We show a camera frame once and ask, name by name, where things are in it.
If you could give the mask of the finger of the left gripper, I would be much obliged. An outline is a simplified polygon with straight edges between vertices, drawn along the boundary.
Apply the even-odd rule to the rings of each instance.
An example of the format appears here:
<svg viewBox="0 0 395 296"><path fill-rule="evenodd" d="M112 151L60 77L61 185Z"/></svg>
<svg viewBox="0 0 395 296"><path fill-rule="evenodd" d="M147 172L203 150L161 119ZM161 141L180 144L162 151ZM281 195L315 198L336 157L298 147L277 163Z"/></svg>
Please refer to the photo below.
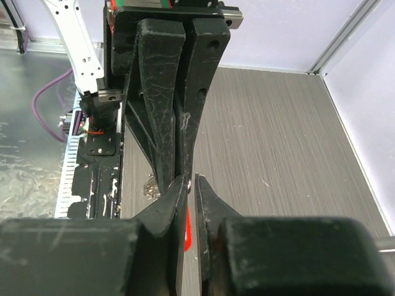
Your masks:
<svg viewBox="0 0 395 296"><path fill-rule="evenodd" d="M181 22L138 23L130 69L122 76L127 121L161 191L175 179L173 98L186 33Z"/></svg>
<svg viewBox="0 0 395 296"><path fill-rule="evenodd" d="M184 25L186 41L175 85L175 174L192 179L194 145L220 59L230 40L222 18L194 18Z"/></svg>

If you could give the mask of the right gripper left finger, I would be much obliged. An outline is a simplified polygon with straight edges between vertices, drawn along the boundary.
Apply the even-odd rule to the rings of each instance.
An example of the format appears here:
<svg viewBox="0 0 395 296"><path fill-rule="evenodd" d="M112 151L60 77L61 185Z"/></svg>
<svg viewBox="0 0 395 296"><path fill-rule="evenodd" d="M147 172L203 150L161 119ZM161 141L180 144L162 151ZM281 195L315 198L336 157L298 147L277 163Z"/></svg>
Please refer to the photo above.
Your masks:
<svg viewBox="0 0 395 296"><path fill-rule="evenodd" d="M2 295L180 295L187 176L129 220L1 223Z"/></svg>

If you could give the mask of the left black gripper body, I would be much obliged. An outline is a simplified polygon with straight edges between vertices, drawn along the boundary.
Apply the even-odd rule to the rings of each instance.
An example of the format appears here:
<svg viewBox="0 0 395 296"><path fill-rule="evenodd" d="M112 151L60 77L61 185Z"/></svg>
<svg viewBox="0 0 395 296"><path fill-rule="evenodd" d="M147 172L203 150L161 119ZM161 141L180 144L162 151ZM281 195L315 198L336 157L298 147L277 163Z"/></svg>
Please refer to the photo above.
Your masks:
<svg viewBox="0 0 395 296"><path fill-rule="evenodd" d="M137 26L144 19L181 23L222 19L229 29L236 30L243 14L223 1L107 1L103 8L104 77L98 79L99 102L122 100L122 76L130 69Z"/></svg>

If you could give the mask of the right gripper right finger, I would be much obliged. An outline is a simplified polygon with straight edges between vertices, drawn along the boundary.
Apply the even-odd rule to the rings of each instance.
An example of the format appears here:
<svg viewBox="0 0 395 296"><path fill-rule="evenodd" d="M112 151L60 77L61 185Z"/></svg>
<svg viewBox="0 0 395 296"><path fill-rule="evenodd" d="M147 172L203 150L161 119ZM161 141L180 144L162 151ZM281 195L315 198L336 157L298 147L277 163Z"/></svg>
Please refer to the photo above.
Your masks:
<svg viewBox="0 0 395 296"><path fill-rule="evenodd" d="M243 216L194 180L202 295L393 295L365 226L347 217Z"/></svg>

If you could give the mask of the red tagged key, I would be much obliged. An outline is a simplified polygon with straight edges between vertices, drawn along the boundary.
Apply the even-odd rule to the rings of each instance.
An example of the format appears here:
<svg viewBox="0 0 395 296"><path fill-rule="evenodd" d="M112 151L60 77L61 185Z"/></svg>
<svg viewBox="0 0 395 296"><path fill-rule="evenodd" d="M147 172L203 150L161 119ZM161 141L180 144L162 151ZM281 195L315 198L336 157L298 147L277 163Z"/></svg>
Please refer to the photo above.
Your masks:
<svg viewBox="0 0 395 296"><path fill-rule="evenodd" d="M190 249L191 245L192 245L191 218L190 218L189 207L187 207L184 252L187 252Z"/></svg>

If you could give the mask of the metal keyring with keys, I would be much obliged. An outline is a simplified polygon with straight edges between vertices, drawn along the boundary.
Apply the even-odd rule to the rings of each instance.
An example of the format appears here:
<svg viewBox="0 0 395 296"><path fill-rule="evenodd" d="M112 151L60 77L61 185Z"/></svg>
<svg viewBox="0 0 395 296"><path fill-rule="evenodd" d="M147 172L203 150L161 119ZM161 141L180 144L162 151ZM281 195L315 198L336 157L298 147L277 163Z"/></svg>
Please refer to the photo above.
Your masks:
<svg viewBox="0 0 395 296"><path fill-rule="evenodd" d="M191 193L192 181L187 176L177 176L170 182L165 191L161 191L154 173L149 175L149 180L143 186L144 195L149 199L157 200L163 196L170 197L177 194L188 196Z"/></svg>

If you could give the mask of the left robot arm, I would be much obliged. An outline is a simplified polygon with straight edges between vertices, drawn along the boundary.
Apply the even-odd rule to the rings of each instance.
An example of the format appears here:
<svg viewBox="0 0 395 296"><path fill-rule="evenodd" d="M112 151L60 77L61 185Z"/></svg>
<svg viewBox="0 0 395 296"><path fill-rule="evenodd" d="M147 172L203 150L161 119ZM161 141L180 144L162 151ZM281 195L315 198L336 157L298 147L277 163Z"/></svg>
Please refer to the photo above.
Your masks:
<svg viewBox="0 0 395 296"><path fill-rule="evenodd" d="M45 1L94 133L122 111L159 190L190 177L207 93L243 14L222 1L105 1L104 61L96 57L78 1Z"/></svg>

